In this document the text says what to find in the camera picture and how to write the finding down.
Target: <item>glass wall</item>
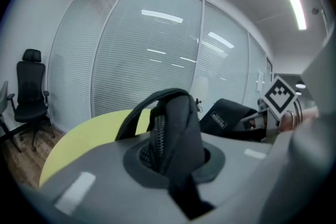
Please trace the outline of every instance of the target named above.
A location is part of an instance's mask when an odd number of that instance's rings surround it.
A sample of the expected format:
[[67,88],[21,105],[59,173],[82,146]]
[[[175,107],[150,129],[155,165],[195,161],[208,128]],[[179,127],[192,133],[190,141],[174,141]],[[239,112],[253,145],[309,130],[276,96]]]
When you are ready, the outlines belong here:
[[257,108],[266,62],[247,30],[205,0],[74,0],[50,56],[51,117],[69,131],[172,87],[202,101],[200,118],[220,98]]
[[203,117],[220,98],[242,103],[248,75],[248,34],[236,21],[210,3],[191,95],[202,101]]
[[201,15],[201,0],[119,1],[94,63],[92,116],[133,109],[155,91],[189,91]]
[[265,89],[267,77],[266,54],[255,39],[249,34],[250,58],[248,81],[243,105],[258,110],[258,99]]
[[91,118],[92,66],[109,13],[117,0],[74,0],[51,50],[48,90],[53,123],[70,131]]

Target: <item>gray surface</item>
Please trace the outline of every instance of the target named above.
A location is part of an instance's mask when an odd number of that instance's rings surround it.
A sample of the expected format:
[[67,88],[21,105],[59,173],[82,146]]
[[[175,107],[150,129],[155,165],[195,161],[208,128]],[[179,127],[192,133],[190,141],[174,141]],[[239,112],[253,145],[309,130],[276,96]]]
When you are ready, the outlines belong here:
[[5,81],[0,91],[0,114],[3,113],[7,108],[7,88],[8,81]]
[[[110,223],[184,223],[187,218],[164,189],[143,188],[124,170],[124,152],[148,137],[117,141],[96,147],[74,161],[44,184],[41,193],[49,201],[56,198],[80,172],[97,178],[73,216],[84,222]],[[199,186],[201,197],[220,205],[253,173],[261,160],[246,156],[245,149],[266,153],[270,145],[230,140],[202,134],[204,141],[221,148],[226,163],[210,184]]]
[[221,205],[229,198],[260,164],[260,159],[245,155],[245,149],[267,153],[271,148],[270,144],[239,141],[208,134],[202,134],[202,139],[219,147],[225,154],[224,167],[216,179],[198,187],[201,198],[215,206]]
[[335,162],[335,118],[334,113],[279,135],[242,187],[194,223],[286,223],[313,198]]

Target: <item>chair base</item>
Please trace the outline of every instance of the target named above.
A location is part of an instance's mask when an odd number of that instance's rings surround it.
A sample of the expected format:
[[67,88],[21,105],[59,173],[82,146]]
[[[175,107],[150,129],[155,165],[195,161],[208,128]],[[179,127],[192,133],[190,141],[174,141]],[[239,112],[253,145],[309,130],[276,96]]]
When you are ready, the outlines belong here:
[[[47,119],[47,123],[49,126],[51,126],[51,121],[50,119]],[[47,129],[43,128],[40,126],[41,122],[34,122],[32,124],[32,126],[30,128],[33,128],[33,139],[32,139],[32,151],[35,152],[36,151],[36,147],[35,147],[35,139],[36,139],[36,134],[38,131],[44,131],[44,132],[47,132],[47,133],[51,133],[51,138],[55,138],[55,134],[48,131]],[[19,139],[20,141],[23,141],[23,137],[21,134],[19,134]]]
[[19,151],[19,153],[21,153],[22,151],[20,150],[20,148],[18,147],[18,145],[13,140],[13,136],[14,136],[13,133],[7,128],[7,125],[2,121],[1,118],[0,118],[0,126],[4,130],[5,134],[8,135],[8,139],[10,140],[10,142],[12,143],[12,145],[16,148],[17,151]]

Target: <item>yellow table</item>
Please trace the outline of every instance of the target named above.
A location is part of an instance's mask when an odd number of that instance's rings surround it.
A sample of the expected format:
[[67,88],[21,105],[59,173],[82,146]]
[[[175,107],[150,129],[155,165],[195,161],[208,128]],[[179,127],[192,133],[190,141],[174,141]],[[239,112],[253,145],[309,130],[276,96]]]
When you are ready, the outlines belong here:
[[[122,110],[97,116],[73,128],[55,145],[42,169],[41,187],[52,175],[92,148],[113,142],[118,130],[132,110]],[[144,109],[139,118],[136,134],[145,133],[150,109]]]

